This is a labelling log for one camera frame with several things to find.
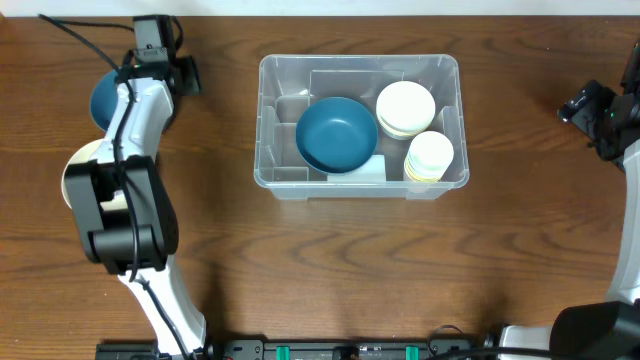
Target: blue plate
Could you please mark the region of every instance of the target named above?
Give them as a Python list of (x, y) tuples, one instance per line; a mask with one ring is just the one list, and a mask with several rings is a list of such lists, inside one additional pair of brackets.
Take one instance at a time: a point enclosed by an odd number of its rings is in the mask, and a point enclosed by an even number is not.
[(364, 165), (376, 151), (378, 126), (362, 104), (342, 97), (326, 98), (300, 117), (296, 145), (316, 170), (347, 173)]
[(89, 100), (91, 117), (100, 129), (107, 131), (117, 104), (116, 71), (111, 70), (98, 82)]

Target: wood grain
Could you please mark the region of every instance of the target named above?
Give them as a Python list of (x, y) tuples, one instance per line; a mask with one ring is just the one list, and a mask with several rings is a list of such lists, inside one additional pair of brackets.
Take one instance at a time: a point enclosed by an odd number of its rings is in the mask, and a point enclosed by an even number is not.
[[(206, 94), (184, 99), (162, 138), (161, 175), (187, 287), (216, 336), (481, 333), (603, 300), (624, 174), (555, 111), (589, 79), (618, 88), (640, 19), (182, 22)], [(126, 32), (80, 31), (115, 59), (133, 45)], [(453, 55), (469, 183), (435, 202), (277, 201), (251, 174), (258, 63), (273, 53)], [(154, 337), (128, 291), (85, 259), (60, 194), (66, 161), (102, 136), (88, 101), (107, 71), (37, 19), (0, 28), (0, 358), (91, 359), (103, 339)]]

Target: brown tabletop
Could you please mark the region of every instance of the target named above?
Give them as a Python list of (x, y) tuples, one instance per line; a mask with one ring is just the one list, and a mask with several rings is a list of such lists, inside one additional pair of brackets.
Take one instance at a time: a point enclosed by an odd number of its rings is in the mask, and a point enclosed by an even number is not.
[[(110, 19), (130, 23), (129, 19)], [(455, 324), (551, 324), (604, 299), (625, 176), (563, 126), (589, 79), (619, 90), (638, 18), (184, 18), (205, 94), (160, 144), (178, 262), (219, 338), (417, 338)], [(121, 30), (80, 28), (119, 61)], [(453, 55), (471, 178), (434, 202), (284, 202), (252, 176), (258, 64), (268, 54)], [(0, 357), (92, 359), (154, 333), (136, 299), (85, 258), (60, 193), (101, 138), (89, 95), (108, 67), (38, 19), (0, 25)]]

